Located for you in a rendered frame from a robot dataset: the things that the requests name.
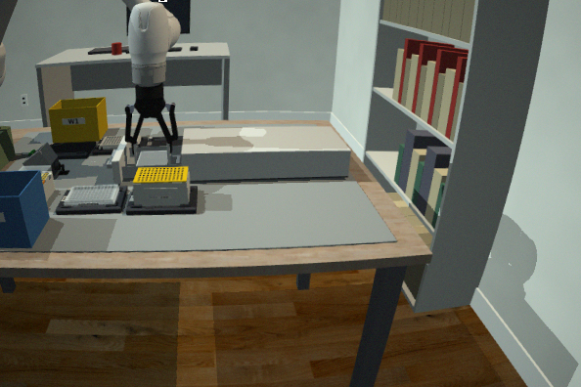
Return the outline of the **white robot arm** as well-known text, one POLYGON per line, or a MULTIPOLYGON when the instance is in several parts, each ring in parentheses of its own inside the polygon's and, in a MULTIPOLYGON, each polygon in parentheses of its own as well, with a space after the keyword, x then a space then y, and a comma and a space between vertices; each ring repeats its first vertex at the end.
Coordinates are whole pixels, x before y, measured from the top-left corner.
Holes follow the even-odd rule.
MULTIPOLYGON (((167 51, 175 45, 181 33, 180 23, 161 3, 150 0, 122 1, 131 12, 128 46, 132 82, 140 87, 160 85, 165 81, 167 51)), ((0 87, 6 74, 6 50, 2 40, 17 2, 0 0, 0 87)))

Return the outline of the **blue open-top bin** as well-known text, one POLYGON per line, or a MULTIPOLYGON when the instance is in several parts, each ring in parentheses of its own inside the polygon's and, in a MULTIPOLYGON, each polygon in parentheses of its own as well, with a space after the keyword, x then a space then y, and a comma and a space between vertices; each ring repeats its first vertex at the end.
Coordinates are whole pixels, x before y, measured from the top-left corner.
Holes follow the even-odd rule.
POLYGON ((0 248, 32 248, 49 218, 40 170, 0 172, 0 248))

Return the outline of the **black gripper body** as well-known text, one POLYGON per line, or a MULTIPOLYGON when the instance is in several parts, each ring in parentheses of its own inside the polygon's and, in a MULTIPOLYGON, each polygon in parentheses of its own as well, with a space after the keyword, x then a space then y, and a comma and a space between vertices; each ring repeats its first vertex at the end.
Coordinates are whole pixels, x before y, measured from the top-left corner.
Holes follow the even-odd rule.
POLYGON ((165 107, 165 100, 163 97, 163 84, 153 87, 135 86, 136 102, 134 108, 141 114, 142 108, 147 107, 144 118, 156 118, 152 107, 156 106, 159 114, 165 107), (147 102, 146 102, 147 101, 147 102))

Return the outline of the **yellow open-top bin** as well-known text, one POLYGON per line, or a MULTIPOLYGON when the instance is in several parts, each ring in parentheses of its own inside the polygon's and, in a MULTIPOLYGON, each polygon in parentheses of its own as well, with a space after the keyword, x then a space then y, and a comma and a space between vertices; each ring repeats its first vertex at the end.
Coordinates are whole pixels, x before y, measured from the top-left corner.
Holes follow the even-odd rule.
POLYGON ((53 143, 99 142, 108 130, 106 97, 59 100, 49 117, 53 143))

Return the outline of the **large grey bench mat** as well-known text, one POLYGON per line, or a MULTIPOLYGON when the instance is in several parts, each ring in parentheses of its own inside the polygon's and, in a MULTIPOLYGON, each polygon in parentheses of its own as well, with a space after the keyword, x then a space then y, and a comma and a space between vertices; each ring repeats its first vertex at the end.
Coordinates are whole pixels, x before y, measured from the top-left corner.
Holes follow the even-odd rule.
POLYGON ((348 178, 192 182, 197 214, 126 215, 134 178, 113 183, 111 157, 59 159, 49 220, 32 248, 0 252, 184 252, 397 242, 350 171, 348 178), (121 213, 57 215, 66 190, 119 185, 121 213))

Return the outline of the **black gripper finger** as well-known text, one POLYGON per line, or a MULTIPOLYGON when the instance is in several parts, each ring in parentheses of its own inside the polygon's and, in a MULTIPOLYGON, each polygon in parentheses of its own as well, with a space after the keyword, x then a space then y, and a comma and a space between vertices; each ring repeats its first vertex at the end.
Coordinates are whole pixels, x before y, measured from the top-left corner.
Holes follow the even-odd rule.
POLYGON ((126 127, 125 127, 125 142, 126 143, 131 143, 132 144, 132 153, 134 154, 134 159, 135 159, 135 166, 137 164, 138 158, 139 158, 139 154, 138 154, 138 142, 137 142, 137 138, 147 111, 147 107, 143 107, 134 135, 133 137, 131 136, 131 121, 132 121, 132 113, 134 111, 134 105, 127 105, 125 108, 125 113, 126 113, 126 127))
POLYGON ((177 131, 177 125, 176 125, 176 119, 175 119, 175 103, 165 103, 165 107, 167 108, 167 111, 169 111, 169 117, 170 117, 170 123, 171 123, 171 128, 172 128, 172 134, 170 135, 169 130, 165 124, 165 121, 162 117, 162 114, 158 112, 156 106, 152 107, 153 113, 155 114, 156 120, 159 123, 159 126, 164 134, 164 137, 167 141, 166 146, 167 146, 167 163, 171 164, 171 160, 170 160, 170 154, 172 153, 172 142, 178 139, 178 131, 177 131))

